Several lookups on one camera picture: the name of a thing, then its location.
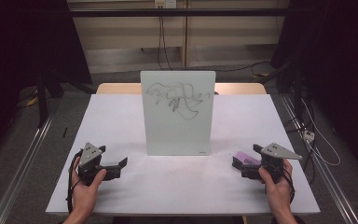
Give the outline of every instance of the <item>dark background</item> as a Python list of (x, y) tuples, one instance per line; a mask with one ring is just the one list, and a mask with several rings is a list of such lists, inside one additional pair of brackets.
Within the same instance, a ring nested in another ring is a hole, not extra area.
[(68, 6), (65, 0), (0, 0), (0, 138), (16, 111), (20, 90), (35, 86), (41, 73), (54, 70), (91, 83), (72, 18), (26, 13), (29, 9)]
[[(305, 48), (296, 54), (303, 84), (310, 88), (358, 159), (358, 1), (292, 0), (290, 7), (315, 7), (317, 15), (286, 17), (271, 65), (278, 68), (287, 62), (301, 43), (300, 38), (308, 39)], [(315, 21), (317, 26), (307, 33)], [(280, 79), (285, 81), (290, 76), (283, 73)]]

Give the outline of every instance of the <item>hand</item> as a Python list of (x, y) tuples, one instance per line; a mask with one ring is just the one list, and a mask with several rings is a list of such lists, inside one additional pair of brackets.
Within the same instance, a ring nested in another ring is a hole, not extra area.
[[(283, 166), (287, 171), (287, 173), (283, 174), (292, 175), (293, 167), (288, 160), (283, 160)], [(264, 183), (266, 184), (268, 205), (271, 209), (272, 215), (275, 216), (278, 223), (296, 223), (290, 209), (291, 189), (289, 183), (281, 177), (281, 179), (275, 184), (269, 172), (263, 167), (260, 167), (258, 173), (260, 173), (261, 178), (263, 178)]]
[(98, 187), (106, 175), (106, 170), (101, 170), (92, 181), (90, 186), (86, 186), (77, 175), (76, 167), (80, 162), (80, 157), (77, 157), (74, 163), (74, 168), (72, 171), (72, 186), (74, 184), (77, 185), (74, 188), (74, 209), (69, 217), (65, 220), (64, 223), (86, 223), (87, 219), (92, 214), (92, 210), (94, 209)]

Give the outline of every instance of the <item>white table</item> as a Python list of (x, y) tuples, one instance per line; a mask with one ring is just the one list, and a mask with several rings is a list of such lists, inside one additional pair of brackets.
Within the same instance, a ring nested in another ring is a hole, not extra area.
[[(270, 96), (218, 95), (214, 98), (210, 156), (146, 155), (141, 95), (93, 95), (47, 212), (66, 215), (68, 167), (86, 142), (106, 146), (102, 165), (125, 157), (121, 178), (103, 182), (94, 213), (107, 216), (236, 216), (269, 213), (264, 186), (242, 178), (231, 166), (243, 151), (257, 159), (253, 144), (278, 143), (293, 150)], [(298, 161), (293, 179), (295, 214), (319, 213)]]

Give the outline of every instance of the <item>whiteboard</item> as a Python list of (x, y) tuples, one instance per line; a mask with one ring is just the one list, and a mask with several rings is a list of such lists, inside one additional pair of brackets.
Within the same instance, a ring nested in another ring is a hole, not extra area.
[(215, 77), (213, 71), (141, 72), (148, 155), (209, 155)]

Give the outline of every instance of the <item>purple object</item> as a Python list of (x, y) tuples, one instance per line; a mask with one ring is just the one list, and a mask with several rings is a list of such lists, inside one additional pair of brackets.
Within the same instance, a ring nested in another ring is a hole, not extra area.
[(249, 156), (248, 154), (238, 151), (237, 154), (235, 155), (235, 157), (240, 160), (241, 162), (243, 162), (244, 164), (248, 164), (248, 165), (260, 165), (261, 162), (251, 156)]

